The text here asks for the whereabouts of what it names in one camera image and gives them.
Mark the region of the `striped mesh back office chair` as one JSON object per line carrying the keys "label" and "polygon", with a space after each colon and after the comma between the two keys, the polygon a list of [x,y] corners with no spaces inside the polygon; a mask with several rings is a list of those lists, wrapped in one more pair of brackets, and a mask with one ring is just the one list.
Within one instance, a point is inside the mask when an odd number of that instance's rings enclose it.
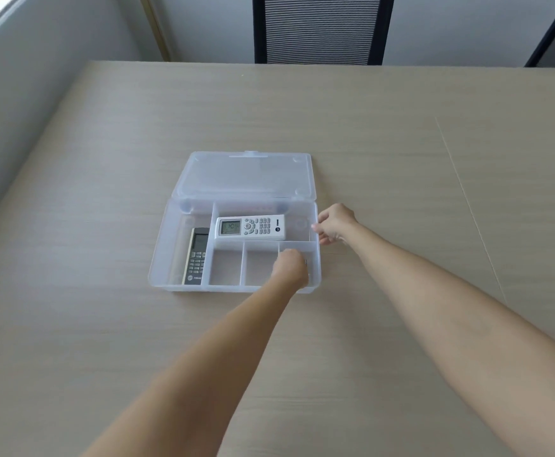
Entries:
{"label": "striped mesh back office chair", "polygon": [[256,64],[381,66],[395,0],[252,0]]}

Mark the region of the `black and gold remote control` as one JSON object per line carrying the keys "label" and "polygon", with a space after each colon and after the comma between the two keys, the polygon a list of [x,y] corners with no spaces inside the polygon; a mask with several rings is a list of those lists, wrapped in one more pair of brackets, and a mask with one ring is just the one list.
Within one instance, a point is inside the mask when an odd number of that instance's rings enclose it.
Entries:
{"label": "black and gold remote control", "polygon": [[183,285],[201,285],[209,233],[210,229],[204,227],[191,230],[182,278]]}

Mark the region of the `person's right hand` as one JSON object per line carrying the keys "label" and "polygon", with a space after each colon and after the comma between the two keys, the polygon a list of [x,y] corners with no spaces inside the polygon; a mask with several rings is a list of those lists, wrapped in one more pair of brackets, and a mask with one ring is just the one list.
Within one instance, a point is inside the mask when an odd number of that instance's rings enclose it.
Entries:
{"label": "person's right hand", "polygon": [[349,239],[354,237],[361,227],[354,212],[342,203],[335,203],[320,212],[316,223],[318,222],[330,222],[334,226],[338,225],[342,236],[340,243],[346,245],[349,245]]}

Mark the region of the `white remote control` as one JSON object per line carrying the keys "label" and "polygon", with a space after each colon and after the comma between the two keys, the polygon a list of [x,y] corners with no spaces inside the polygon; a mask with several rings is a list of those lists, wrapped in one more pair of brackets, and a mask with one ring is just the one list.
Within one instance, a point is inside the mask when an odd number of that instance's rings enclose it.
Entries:
{"label": "white remote control", "polygon": [[284,241],[284,215],[239,215],[217,218],[215,239],[222,241]]}

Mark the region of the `person's left forearm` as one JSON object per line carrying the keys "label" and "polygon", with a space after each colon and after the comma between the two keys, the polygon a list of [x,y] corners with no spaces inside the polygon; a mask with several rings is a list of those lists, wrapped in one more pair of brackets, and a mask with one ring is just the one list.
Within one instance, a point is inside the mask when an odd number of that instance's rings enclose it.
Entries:
{"label": "person's left forearm", "polygon": [[81,457],[216,457],[290,299],[307,282],[275,271],[208,330]]}

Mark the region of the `clear plastic organizer box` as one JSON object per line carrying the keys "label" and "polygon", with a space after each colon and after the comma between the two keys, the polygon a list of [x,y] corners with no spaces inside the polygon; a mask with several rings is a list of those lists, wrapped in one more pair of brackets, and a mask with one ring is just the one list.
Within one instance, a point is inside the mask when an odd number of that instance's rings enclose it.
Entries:
{"label": "clear plastic organizer box", "polygon": [[[170,292],[245,292],[270,277],[278,253],[300,250],[313,292],[321,282],[312,158],[308,153],[193,152],[167,202],[148,281]],[[215,239],[217,218],[284,215],[284,241]],[[183,285],[191,230],[209,228],[201,285]]]}

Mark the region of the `person's left hand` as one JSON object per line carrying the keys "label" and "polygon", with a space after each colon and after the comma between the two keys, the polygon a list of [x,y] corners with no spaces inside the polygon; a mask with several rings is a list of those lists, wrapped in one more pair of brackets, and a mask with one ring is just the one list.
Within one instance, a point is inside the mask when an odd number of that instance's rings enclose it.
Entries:
{"label": "person's left hand", "polygon": [[300,290],[309,283],[306,260],[280,260],[279,253],[273,265],[271,280]]}

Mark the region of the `wooden door frame trim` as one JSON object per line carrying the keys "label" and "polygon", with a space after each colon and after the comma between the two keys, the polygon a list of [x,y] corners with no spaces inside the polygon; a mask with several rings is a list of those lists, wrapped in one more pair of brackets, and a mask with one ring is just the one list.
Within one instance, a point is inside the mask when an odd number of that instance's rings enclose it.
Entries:
{"label": "wooden door frame trim", "polygon": [[152,0],[139,1],[162,60],[164,62],[171,62],[173,58],[169,50],[166,37],[163,33],[158,11],[154,6],[154,2]]}

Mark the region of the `person's right forearm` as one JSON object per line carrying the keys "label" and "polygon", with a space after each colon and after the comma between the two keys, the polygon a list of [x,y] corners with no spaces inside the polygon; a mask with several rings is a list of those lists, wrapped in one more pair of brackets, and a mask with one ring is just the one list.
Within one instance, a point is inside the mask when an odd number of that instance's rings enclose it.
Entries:
{"label": "person's right forearm", "polygon": [[555,339],[357,222],[334,235],[357,253],[466,405],[517,455],[555,457]]}

